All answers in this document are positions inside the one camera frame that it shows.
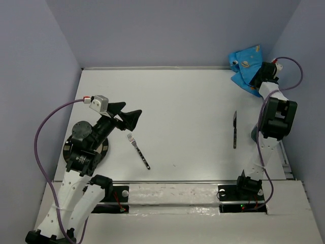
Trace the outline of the steel fork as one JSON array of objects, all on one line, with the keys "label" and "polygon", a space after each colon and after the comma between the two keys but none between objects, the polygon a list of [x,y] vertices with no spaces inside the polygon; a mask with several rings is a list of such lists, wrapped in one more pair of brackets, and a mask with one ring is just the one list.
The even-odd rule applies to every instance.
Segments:
[{"label": "steel fork", "polygon": [[150,165],[148,164],[147,160],[145,159],[144,155],[142,154],[141,150],[139,149],[139,147],[138,147],[138,145],[137,145],[137,142],[136,142],[136,140],[134,139],[134,137],[132,136],[132,134],[129,133],[129,134],[127,135],[127,138],[128,138],[128,140],[130,141],[131,145],[136,149],[138,155],[139,155],[140,158],[142,159],[142,161],[143,161],[144,165],[146,166],[146,168],[147,168],[148,170],[150,170],[151,167],[150,167]]}]

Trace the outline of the blue space-print cloth placemat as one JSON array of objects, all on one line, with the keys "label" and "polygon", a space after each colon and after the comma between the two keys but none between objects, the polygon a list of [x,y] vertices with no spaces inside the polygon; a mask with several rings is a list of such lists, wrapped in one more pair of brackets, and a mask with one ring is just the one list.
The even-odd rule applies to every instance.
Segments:
[{"label": "blue space-print cloth placemat", "polygon": [[235,72],[231,80],[246,92],[260,97],[256,88],[249,83],[262,66],[263,55],[260,45],[255,45],[228,55],[230,69]]}]

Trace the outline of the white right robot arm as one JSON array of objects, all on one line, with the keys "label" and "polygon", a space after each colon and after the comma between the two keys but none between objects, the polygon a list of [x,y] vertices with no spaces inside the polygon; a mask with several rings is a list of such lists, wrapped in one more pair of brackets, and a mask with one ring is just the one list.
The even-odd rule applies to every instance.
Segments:
[{"label": "white right robot arm", "polygon": [[279,89],[277,74],[282,65],[275,59],[263,62],[252,78],[250,85],[263,99],[256,126],[251,132],[251,139],[256,143],[257,152],[252,156],[234,186],[234,194],[239,199],[262,194],[262,179],[270,179],[266,165],[293,126],[298,108],[295,101],[288,99]]}]

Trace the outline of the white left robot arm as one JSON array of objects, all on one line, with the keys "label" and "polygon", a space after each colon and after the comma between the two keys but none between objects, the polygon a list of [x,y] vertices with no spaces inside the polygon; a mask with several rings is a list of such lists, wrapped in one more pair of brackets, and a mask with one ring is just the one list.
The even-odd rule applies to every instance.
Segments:
[{"label": "white left robot arm", "polygon": [[48,178],[38,155],[38,137],[34,139],[36,162],[51,189],[53,203],[36,230],[29,231],[26,243],[81,243],[77,239],[79,231],[85,232],[89,215],[100,203],[111,198],[114,191],[113,180],[95,174],[98,164],[108,151],[108,136],[114,129],[133,131],[141,110],[122,112],[125,102],[110,103],[101,96],[85,97],[84,104],[100,114],[95,125],[87,121],[74,124],[66,141],[69,149],[63,153],[66,170],[60,189],[55,190]]}]

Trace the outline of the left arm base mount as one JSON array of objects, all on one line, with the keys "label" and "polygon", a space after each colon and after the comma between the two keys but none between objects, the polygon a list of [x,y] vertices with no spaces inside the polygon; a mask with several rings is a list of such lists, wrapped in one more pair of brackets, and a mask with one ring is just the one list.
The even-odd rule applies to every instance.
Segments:
[{"label": "left arm base mount", "polygon": [[129,212],[129,186],[116,185],[110,193],[105,191],[105,196],[101,200],[92,214],[127,214]]}]

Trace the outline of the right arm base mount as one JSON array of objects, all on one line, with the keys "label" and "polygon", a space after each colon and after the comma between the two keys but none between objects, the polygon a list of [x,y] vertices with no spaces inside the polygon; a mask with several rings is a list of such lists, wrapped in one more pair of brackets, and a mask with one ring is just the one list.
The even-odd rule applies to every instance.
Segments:
[{"label": "right arm base mount", "polygon": [[239,193],[237,192],[236,185],[219,185],[216,197],[219,200],[219,212],[221,214],[242,212],[267,213],[266,206],[260,207],[265,201],[263,195]]}]

